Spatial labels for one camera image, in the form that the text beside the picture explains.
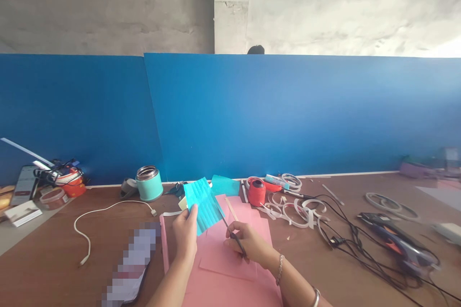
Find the scissors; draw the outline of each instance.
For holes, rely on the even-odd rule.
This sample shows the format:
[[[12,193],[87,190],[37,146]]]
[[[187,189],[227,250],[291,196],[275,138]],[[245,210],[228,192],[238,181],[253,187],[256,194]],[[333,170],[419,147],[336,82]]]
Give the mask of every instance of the scissors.
[[[224,224],[226,225],[227,230],[229,230],[230,238],[231,238],[231,239],[234,239],[235,241],[237,241],[237,244],[239,245],[240,249],[242,250],[242,252],[240,253],[240,255],[241,255],[242,258],[245,258],[245,257],[246,257],[246,252],[245,252],[245,249],[243,248],[242,244],[240,243],[239,238],[237,237],[236,234],[234,234],[234,233],[229,229],[229,225],[228,225],[227,222],[226,222],[226,218],[224,217],[224,214],[222,213],[221,208],[218,207],[216,204],[215,204],[215,206],[216,206],[217,209],[219,210],[219,214],[221,215],[221,218],[222,218],[222,220],[224,221]]]

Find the purple object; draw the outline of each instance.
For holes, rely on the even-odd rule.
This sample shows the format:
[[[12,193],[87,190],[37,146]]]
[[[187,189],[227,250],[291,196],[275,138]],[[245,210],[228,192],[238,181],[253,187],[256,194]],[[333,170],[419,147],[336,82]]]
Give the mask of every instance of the purple object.
[[[426,165],[402,162],[400,165],[400,173],[413,178],[428,178],[433,175],[434,170]]]

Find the teal thermos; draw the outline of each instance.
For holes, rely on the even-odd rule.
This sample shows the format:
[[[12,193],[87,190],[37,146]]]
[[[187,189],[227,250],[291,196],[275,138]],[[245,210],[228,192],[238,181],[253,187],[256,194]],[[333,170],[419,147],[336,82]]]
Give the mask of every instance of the teal thermos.
[[[139,168],[136,174],[136,184],[142,201],[154,201],[163,193],[160,172],[155,165],[146,165]]]

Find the teal paper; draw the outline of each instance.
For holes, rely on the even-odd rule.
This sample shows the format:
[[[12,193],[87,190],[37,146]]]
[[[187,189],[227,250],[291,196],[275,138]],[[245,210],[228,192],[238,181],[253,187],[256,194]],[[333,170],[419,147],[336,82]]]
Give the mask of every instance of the teal paper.
[[[205,230],[222,219],[219,212],[220,210],[222,212],[222,209],[204,177],[196,182],[185,184],[184,191],[189,211],[192,205],[197,204],[198,206],[197,236],[200,236]]]
[[[222,177],[220,175],[213,175],[211,183],[213,184],[211,190],[215,196],[220,194],[225,194],[228,197],[239,195],[239,181],[229,179],[228,177]]]

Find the hand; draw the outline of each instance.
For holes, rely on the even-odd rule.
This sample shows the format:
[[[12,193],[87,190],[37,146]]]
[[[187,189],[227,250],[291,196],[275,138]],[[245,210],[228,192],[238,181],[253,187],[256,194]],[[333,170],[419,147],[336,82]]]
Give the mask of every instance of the hand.
[[[184,210],[173,222],[173,231],[176,237],[176,258],[194,261],[197,253],[197,212],[198,206],[194,204],[191,212]]]
[[[229,225],[230,231],[239,230],[236,234],[243,248],[245,249],[248,259],[259,263],[264,269],[269,269],[270,264],[275,261],[278,262],[280,254],[269,245],[264,239],[247,223],[232,222]],[[241,253],[237,241],[230,239],[229,230],[226,232],[227,240],[224,245],[230,247],[236,252]]]

